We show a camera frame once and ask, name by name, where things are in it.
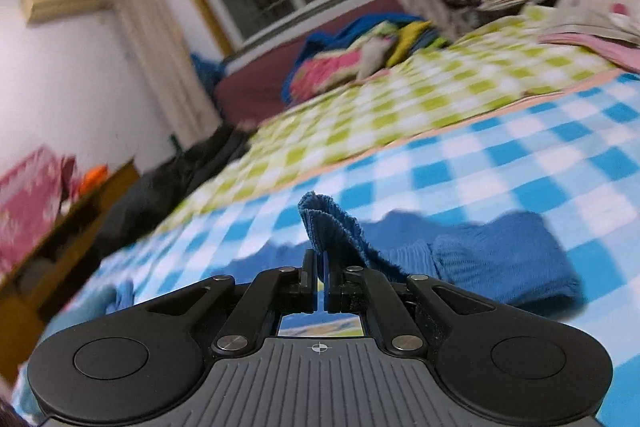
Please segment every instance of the bed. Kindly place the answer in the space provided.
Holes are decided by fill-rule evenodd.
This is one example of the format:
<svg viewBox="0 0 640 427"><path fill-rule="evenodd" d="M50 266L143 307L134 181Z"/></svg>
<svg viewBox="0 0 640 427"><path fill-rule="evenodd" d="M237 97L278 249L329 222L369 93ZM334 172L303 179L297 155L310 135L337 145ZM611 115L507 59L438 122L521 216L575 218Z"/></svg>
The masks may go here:
<svg viewBox="0 0 640 427"><path fill-rule="evenodd" d="M306 241L297 203L309 190L366 221L394 209L446 224L531 210L584 284L583 308L562 320L614 362L600 420L640 426L640 77L580 48L536 44L547 14L528 7L275 117L156 233L103 261L72 305L125 279L138 303L215 273L249 282L299 264L256 253ZM286 317L281 333L360 329L352 316L318 312Z"/></svg>
<svg viewBox="0 0 640 427"><path fill-rule="evenodd" d="M612 68L577 46L537 44L550 10L526 7L446 50L418 52L374 82L334 89L268 120L250 151L199 188L161 230L374 147L565 89Z"/></svg>

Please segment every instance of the green checkered blanket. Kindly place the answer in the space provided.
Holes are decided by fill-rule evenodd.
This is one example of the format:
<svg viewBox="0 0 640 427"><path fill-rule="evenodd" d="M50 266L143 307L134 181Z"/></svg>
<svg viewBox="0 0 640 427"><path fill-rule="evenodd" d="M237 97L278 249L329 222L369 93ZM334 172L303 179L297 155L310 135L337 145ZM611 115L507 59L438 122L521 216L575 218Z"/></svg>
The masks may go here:
<svg viewBox="0 0 640 427"><path fill-rule="evenodd" d="M273 192L306 172L396 139L564 89L612 68L577 46L537 44L551 11L526 7L448 49L418 52L387 76L340 87L284 112L260 128L243 158L183 201L161 230Z"/></svg>

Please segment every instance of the yellow cloth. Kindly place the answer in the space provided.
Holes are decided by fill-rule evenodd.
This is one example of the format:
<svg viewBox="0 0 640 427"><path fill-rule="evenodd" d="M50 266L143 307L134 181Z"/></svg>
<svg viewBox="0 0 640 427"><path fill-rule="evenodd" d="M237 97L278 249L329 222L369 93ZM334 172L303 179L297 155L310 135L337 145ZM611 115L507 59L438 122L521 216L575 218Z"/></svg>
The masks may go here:
<svg viewBox="0 0 640 427"><path fill-rule="evenodd" d="M407 26L400 28L400 31L398 32L398 44L396 44L393 55L391 55L386 61L387 68L391 68L405 60L411 50L411 47L414 45L415 39L417 39L429 26L431 26L431 21L411 22L408 23Z"/></svg>

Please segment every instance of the blue blanket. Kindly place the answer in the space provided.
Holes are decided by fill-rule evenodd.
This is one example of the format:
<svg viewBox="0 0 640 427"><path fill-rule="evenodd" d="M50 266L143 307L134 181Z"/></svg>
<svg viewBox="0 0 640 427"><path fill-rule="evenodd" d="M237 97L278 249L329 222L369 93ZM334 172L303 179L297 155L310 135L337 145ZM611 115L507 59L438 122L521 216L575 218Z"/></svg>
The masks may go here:
<svg viewBox="0 0 640 427"><path fill-rule="evenodd" d="M347 24L335 35L329 35L324 32L312 33L306 38L305 45L302 47L300 55L298 55L298 58L293 64L292 70L289 71L284 84L282 84L282 101L287 105L291 103L291 94L289 92L291 81L293 80L293 76L296 74L298 68L308 58L312 58L320 52L348 48L359 36L372 30L381 22L389 21L398 26L406 26L410 22L421 20L422 19L420 17L407 15L406 13L377 13L357 18L352 23Z"/></svg>
<svg viewBox="0 0 640 427"><path fill-rule="evenodd" d="M613 384L598 418L607 427L640 427L638 76L624 74L553 102L414 139L196 216L102 261L73 304L125 279L133 281L139 303L216 273L234 274L234 260L251 260L254 274L297 264L303 252L290 261L284 245L307 238L298 202L310 190L330 195L360 223L398 210L442 225L488 223L513 211L540 214L582 282L586 304L563 320L598 339L613 361ZM271 260L258 253L266 242L277 247ZM283 328L297 328L300 316L284 317ZM349 320L319 312L308 317L313 326L283 334L342 334ZM351 320L359 325L357 317ZM23 386L21 377L17 389Z"/></svg>

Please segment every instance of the wooden cabinet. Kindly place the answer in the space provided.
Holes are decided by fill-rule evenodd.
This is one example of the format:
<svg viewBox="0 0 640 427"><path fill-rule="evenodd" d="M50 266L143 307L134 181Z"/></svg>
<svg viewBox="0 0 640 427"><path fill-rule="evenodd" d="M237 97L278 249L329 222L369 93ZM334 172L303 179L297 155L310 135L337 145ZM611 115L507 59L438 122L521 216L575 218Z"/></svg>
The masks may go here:
<svg viewBox="0 0 640 427"><path fill-rule="evenodd" d="M83 196L0 282L0 375L9 383L42 330L98 267L90 253L113 203L140 179L132 161Z"/></svg>

